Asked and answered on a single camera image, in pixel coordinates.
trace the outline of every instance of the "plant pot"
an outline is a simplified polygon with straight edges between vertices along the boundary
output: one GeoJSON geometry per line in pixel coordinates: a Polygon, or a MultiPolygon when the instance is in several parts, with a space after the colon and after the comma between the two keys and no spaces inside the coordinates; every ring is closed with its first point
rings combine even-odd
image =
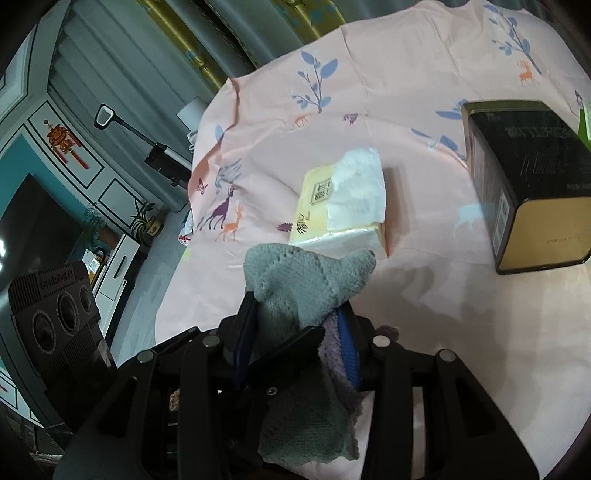
{"type": "Polygon", "coordinates": [[[105,225],[99,230],[99,240],[107,245],[111,250],[117,247],[119,243],[119,235],[105,225]]]}
{"type": "Polygon", "coordinates": [[[160,215],[156,215],[152,217],[148,221],[148,225],[146,225],[145,232],[152,237],[158,236],[162,229],[164,228],[164,218],[160,215]]]}

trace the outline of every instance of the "tissue pack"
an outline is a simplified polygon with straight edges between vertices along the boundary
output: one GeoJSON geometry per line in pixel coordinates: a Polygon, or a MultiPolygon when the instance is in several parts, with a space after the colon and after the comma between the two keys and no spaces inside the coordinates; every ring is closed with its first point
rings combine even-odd
{"type": "Polygon", "coordinates": [[[585,262],[591,152],[577,135],[541,102],[469,102],[462,117],[497,272],[585,262]]]}
{"type": "Polygon", "coordinates": [[[377,151],[349,151],[336,164],[309,170],[289,244],[341,258],[370,249],[387,258],[384,240],[386,191],[377,151]]]}

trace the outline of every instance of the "pink bedsheet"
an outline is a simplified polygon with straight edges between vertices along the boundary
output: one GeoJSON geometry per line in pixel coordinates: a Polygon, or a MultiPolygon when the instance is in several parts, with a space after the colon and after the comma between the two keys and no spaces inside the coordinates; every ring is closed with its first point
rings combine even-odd
{"type": "MultiPolygon", "coordinates": [[[[287,242],[304,173],[375,147],[389,258],[353,308],[398,326],[406,348],[454,349],[547,473],[591,411],[589,266],[495,273],[459,105],[541,99],[576,129],[576,92],[591,98],[591,82],[550,26],[482,0],[456,9],[424,1],[348,24],[229,80],[197,136],[196,227],[158,312],[157,342],[236,313],[243,257],[287,242]]],[[[362,456],[371,398],[365,407],[362,456]]],[[[353,479],[361,465],[338,459],[300,472],[353,479]]]]}

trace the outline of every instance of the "deer print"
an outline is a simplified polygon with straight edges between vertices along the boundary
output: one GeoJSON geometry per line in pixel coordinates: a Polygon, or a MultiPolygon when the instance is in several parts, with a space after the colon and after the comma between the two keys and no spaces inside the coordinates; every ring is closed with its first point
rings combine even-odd
{"type": "Polygon", "coordinates": [[[520,60],[519,66],[522,69],[525,69],[524,72],[519,74],[519,80],[521,80],[521,84],[523,85],[523,82],[527,83],[528,81],[531,81],[531,83],[534,83],[535,79],[534,79],[534,74],[531,71],[530,63],[526,60],[520,60]]]}
{"type": "Polygon", "coordinates": [[[240,220],[242,219],[242,212],[244,211],[241,205],[238,205],[234,211],[236,212],[236,221],[234,223],[227,224],[219,235],[216,237],[217,239],[222,237],[224,241],[226,241],[226,235],[232,233],[232,242],[236,241],[236,230],[238,230],[238,226],[240,225],[240,220]]]}
{"type": "Polygon", "coordinates": [[[309,115],[309,113],[305,114],[305,115],[297,116],[294,120],[293,127],[303,127],[304,124],[308,123],[308,119],[307,119],[308,115],[309,115]]]}
{"type": "Polygon", "coordinates": [[[219,219],[217,219],[217,221],[214,223],[213,225],[213,229],[215,230],[217,228],[218,223],[220,223],[220,220],[222,221],[222,229],[223,229],[223,223],[224,220],[226,220],[226,215],[228,214],[228,207],[230,205],[230,198],[232,198],[234,196],[234,190],[235,190],[235,186],[232,185],[230,187],[230,189],[228,190],[228,197],[226,198],[226,201],[223,202],[221,205],[219,205],[213,212],[212,214],[203,222],[203,225],[201,226],[201,228],[199,229],[199,231],[203,230],[203,227],[205,226],[205,224],[207,222],[209,222],[209,229],[212,229],[212,222],[214,220],[217,219],[217,217],[219,217],[219,219]]]}

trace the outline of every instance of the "curtain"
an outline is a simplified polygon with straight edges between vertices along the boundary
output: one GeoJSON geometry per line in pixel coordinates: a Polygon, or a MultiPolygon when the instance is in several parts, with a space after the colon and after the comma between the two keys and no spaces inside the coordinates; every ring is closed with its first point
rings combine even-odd
{"type": "Polygon", "coordinates": [[[194,9],[192,28],[180,22],[163,0],[75,0],[62,28],[48,86],[50,96],[81,128],[82,136],[107,153],[105,160],[113,169],[139,192],[148,190],[173,211],[186,203],[186,191],[144,163],[151,147],[117,124],[97,130],[93,120],[99,105],[106,103],[152,140],[191,159],[189,130],[176,113],[196,96],[209,103],[228,74],[242,75],[253,66],[207,19],[199,18],[190,0],[186,4],[194,9]],[[198,20],[202,41],[192,33],[198,30],[198,20]]]}
{"type": "MultiPolygon", "coordinates": [[[[346,22],[381,17],[419,0],[192,0],[206,4],[238,39],[254,65],[277,57],[320,38],[346,22]]],[[[468,0],[443,0],[459,7],[468,0]]],[[[493,0],[499,7],[527,9],[549,19],[537,0],[493,0]]]]}

